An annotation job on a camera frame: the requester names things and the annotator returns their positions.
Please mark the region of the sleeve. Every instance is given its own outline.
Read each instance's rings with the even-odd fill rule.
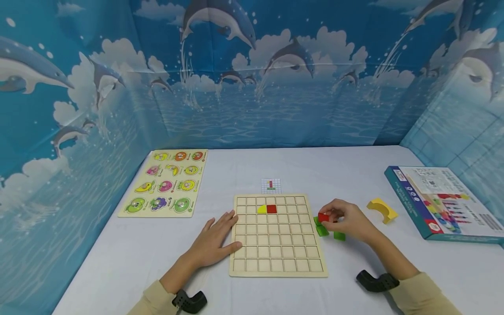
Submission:
[[[462,315],[423,272],[389,292],[405,315]]]
[[[176,315],[178,307],[171,303],[174,298],[175,294],[166,292],[156,280],[144,291],[144,295],[128,315]]]

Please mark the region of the hand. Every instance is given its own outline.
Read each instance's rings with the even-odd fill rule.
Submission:
[[[239,250],[242,247],[240,242],[222,247],[222,242],[237,221],[238,216],[234,216],[234,210],[224,213],[215,224],[215,218],[208,220],[200,235],[184,254],[187,261],[197,269],[213,265]]]
[[[344,200],[334,199],[323,206],[319,213],[329,215],[329,222],[322,222],[329,231],[345,233],[365,243],[369,243],[380,235],[380,231],[366,218],[358,206]]]

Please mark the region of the yellow half-circle block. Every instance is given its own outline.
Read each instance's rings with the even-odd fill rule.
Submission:
[[[259,208],[257,208],[257,213],[266,213],[266,205],[262,205]]]
[[[397,218],[399,215],[394,211],[389,205],[387,205],[381,198],[376,198],[371,200],[367,204],[367,208],[371,210],[377,210],[383,214],[383,223],[388,224],[390,221]]]

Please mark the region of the wooden fruit puzzle board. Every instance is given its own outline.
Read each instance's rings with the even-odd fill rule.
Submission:
[[[230,276],[328,276],[306,195],[236,195],[234,208],[231,240],[243,247],[231,255]]]
[[[156,150],[126,192],[119,217],[192,217],[208,150]]]

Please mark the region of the white table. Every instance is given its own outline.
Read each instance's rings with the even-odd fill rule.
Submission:
[[[498,245],[425,241],[384,176],[389,165],[422,165],[399,146],[211,150],[190,219],[118,218],[116,209],[54,315],[126,314],[192,243],[204,223],[233,207],[235,194],[261,191],[261,178],[280,178],[283,193],[308,194],[312,211],[332,198],[356,203],[463,314],[504,309],[504,250]],[[399,217],[381,223],[366,204],[380,197]],[[358,241],[322,239],[327,279],[231,278],[229,259],[201,270],[188,293],[202,290],[201,314],[394,314],[384,294],[365,292],[355,276],[384,270]]]

